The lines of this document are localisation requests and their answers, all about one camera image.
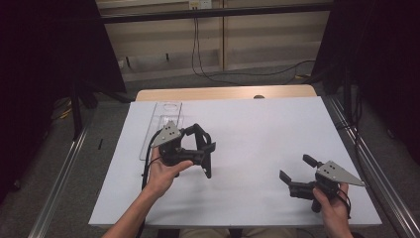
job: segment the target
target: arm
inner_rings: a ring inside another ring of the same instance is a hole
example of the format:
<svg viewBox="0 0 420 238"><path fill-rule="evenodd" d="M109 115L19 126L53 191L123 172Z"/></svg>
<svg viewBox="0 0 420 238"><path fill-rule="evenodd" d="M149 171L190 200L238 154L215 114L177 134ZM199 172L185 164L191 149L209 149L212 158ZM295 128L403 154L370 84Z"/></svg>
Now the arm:
<svg viewBox="0 0 420 238"><path fill-rule="evenodd" d="M349 185L340 183L340 189L347 193ZM321 203L322 218L324 220L325 231L330 238L353 237L349 228L347 207L343 201L335 198L328 200L327 196L318 188L313 189L315 198ZM345 195L340 191L339 196L346 200Z"/></svg>
<svg viewBox="0 0 420 238"><path fill-rule="evenodd" d="M159 158L158 148L154 148L152 158ZM160 159L151 160L151 173L148 184L130 205L127 211L103 237L135 237L140 225L155 202L170 188L173 178L181 171L192 166L191 161L167 167Z"/></svg>

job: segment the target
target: human hand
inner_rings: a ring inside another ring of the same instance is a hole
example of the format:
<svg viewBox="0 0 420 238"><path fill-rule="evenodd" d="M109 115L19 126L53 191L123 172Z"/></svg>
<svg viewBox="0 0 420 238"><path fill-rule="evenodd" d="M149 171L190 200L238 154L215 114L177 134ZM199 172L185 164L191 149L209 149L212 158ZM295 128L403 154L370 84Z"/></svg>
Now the human hand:
<svg viewBox="0 0 420 238"><path fill-rule="evenodd" d="M158 147L153 148L150 165L151 173L145 189L150 190L157 197L163 196L172 185L173 178L178 175L178 173L186 170L192 165L191 161L184 161L175 166L167 167L160 160Z"/></svg>
<svg viewBox="0 0 420 238"><path fill-rule="evenodd" d="M349 191L349 185L340 183L339 196L346 200L346 194ZM346 204L338 198L328 200L328 197L315 187L313 189L315 198L321 203L322 218L324 220L325 231L329 238L344 238L353 237L349 228L349 214Z"/></svg>

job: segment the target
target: gray floor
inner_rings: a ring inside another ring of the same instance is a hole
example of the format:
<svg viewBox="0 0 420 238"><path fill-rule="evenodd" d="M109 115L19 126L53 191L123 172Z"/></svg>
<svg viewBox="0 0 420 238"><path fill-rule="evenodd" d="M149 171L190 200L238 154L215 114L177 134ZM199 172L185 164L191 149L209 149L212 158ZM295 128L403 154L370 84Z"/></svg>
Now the gray floor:
<svg viewBox="0 0 420 238"><path fill-rule="evenodd" d="M301 66L297 74L309 73L311 66L311 63ZM285 67L254 68L241 70L241 72L274 72L283 68ZM259 77L220 75L217 79L230 80L243 85L270 85L282 84L293 75L294 70L284 74ZM293 80L292 83L300 82L301 80ZM139 90L148 88L230 86L231 84L188 75L131 81L126 85L128 95L134 97ZM319 95L324 94L320 83L315 84L314 87ZM100 228L89 226L87 222L112 159L128 112L128 105L112 101L104 95L98 95L98 98L100 99L99 107L94 111L84 145L71 169L71 175L60 197L46 234L47 237L99 237L104 232ZM89 115L89 111L84 108L82 112L86 117ZM332 118L333 121L338 120L333 113ZM0 237L27 237L29 235L71 146L72 130L71 115L65 119L53 121L49 135L40 147L25 177L22 178L22 189L9 193L0 206ZM361 134L388 175L390 182L418 220L420 218L420 185L417 181L420 180L420 167L411 160L403 144L397 139L388 137L386 130L386 125L374 110L368 103L364 103ZM354 158L354 148L349 138L343 130L339 131L339 134ZM377 185L369 176L367 176L367 181L370 184L369 194L383 225L355 230L366 237L398 237L398 234L400 237L408 237L398 225L398 220L391 208L380 195ZM321 227L307 228L307 230L315 237L325 237ZM143 237L156 237L156 235L157 232L150 229L144 233ZM309 235L299 232L299 237L309 237Z"/></svg>

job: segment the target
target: metal frame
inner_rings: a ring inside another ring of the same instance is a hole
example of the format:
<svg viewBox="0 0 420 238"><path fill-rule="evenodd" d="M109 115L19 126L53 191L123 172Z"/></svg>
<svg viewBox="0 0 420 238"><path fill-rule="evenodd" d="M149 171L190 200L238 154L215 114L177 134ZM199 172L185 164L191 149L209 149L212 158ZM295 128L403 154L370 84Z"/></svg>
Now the metal frame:
<svg viewBox="0 0 420 238"><path fill-rule="evenodd" d="M50 223L53 220L53 215L58 206L60 196L64 191L65 185L67 184L68 177L70 176L71 169L77 159L78 153L83 145L84 139L87 135L87 130L92 122L94 111L87 110L86 123L83 130L76 140L71 144L70 150L68 151L67 157L65 158L64 164L62 165L61 171L55 180L52 190L47 198L47 201L43 207L43 210L38 215L37 221L32 227L29 238L42 238L45 237L50 227Z"/></svg>
<svg viewBox="0 0 420 238"><path fill-rule="evenodd" d="M303 12L323 12L331 11L337 3L314 3L314 4L294 4L279 5L270 7L254 7L254 8L219 8L219 9L203 9L203 10L186 10L173 12L160 12L148 14L127 14L127 15L108 15L101 18L83 18L83 19L64 19L60 21L68 24L116 24L116 23L132 23L132 22L150 22L163 20L179 20L194 18L214 18L214 17L233 17L233 16L249 16L249 15L265 15L265 14L281 14L281 13L303 13Z"/></svg>
<svg viewBox="0 0 420 238"><path fill-rule="evenodd" d="M343 105L337 98L329 98L331 105L333 106L337 116L340 120L345 121L346 116L343 113ZM348 136L355 143L357 130L354 127L346 129ZM375 183L382 192L383 197L386 199L387 203L391 207L393 213L404 229L405 233L410 238L420 237L420 228L417 224L416 219L409 210L407 204L399 196L395 188L389 182L383 170L380 168L380 165L377 163L371 151L368 149L367 144L362 139L361 136L358 136L358 150L360 152L360 157L364 164L367 166L371 176L373 177Z"/></svg>

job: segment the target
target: electrical outlet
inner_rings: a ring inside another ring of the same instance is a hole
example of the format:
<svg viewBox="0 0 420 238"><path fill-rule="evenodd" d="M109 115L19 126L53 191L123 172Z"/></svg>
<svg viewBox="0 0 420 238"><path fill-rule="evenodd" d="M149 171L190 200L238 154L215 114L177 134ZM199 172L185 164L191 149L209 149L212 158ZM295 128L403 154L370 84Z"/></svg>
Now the electrical outlet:
<svg viewBox="0 0 420 238"><path fill-rule="evenodd" d="M189 0L189 10L198 10L200 9L199 0Z"/></svg>
<svg viewBox="0 0 420 238"><path fill-rule="evenodd" d="M211 0L200 0L200 9L212 9Z"/></svg>

